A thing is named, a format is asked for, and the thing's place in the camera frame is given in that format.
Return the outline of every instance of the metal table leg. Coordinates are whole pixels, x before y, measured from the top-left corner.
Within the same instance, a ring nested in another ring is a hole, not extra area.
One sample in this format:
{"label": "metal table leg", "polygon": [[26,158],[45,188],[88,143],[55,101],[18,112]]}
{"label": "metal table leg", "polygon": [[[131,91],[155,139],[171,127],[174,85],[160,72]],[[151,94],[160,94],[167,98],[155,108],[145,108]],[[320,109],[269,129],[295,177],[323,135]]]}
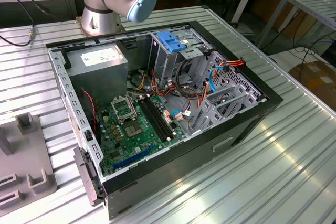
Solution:
{"label": "metal table leg", "polygon": [[308,39],[308,43],[307,45],[311,44],[312,42],[314,42],[317,37],[320,35],[320,33],[322,32],[322,30],[325,28],[325,25],[323,23],[319,22],[319,27],[316,29],[315,32],[312,33],[312,35],[309,37]]}
{"label": "metal table leg", "polygon": [[294,6],[292,8],[292,10],[290,11],[290,13],[288,14],[288,16],[286,17],[285,21],[283,21],[283,23],[281,24],[278,32],[280,32],[281,30],[283,30],[288,23],[290,22],[290,20],[294,17],[295,13],[298,11],[299,8],[297,8],[296,6]]}
{"label": "metal table leg", "polygon": [[231,22],[238,22],[239,21],[239,19],[241,17],[241,14],[243,13],[247,2],[248,2],[248,0],[240,0],[238,8],[237,8],[237,10],[235,12],[235,15],[233,16]]}
{"label": "metal table leg", "polygon": [[287,0],[281,0],[280,4],[278,5],[277,9],[275,10],[275,12],[273,13],[271,19],[269,20],[269,22],[267,23],[266,27],[264,28],[264,30],[261,33],[260,36],[260,40],[257,44],[257,47],[261,47],[262,43],[264,42],[264,40],[266,39],[269,31],[272,29],[275,21],[277,20],[277,18],[279,17],[280,13],[282,12],[283,8],[286,6],[287,4]]}

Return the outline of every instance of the slotted aluminum surface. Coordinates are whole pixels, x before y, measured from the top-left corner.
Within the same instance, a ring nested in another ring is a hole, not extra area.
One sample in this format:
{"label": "slotted aluminum surface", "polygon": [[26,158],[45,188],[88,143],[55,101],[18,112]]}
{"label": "slotted aluminum surface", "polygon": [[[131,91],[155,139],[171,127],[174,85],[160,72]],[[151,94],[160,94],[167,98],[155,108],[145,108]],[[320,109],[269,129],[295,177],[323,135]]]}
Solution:
{"label": "slotted aluminum surface", "polygon": [[[114,223],[331,223],[336,217],[336,121],[257,48],[210,10],[154,12],[126,30],[198,20],[284,99],[239,145],[117,217]],[[2,29],[14,42],[29,27]],[[0,41],[0,119],[39,115],[58,190],[0,218],[0,223],[108,223],[103,205],[91,207],[73,159],[77,145],[59,97],[44,43],[81,38],[76,22],[37,26],[33,45]]]}
{"label": "slotted aluminum surface", "polygon": [[288,0],[288,2],[336,30],[336,0]]}

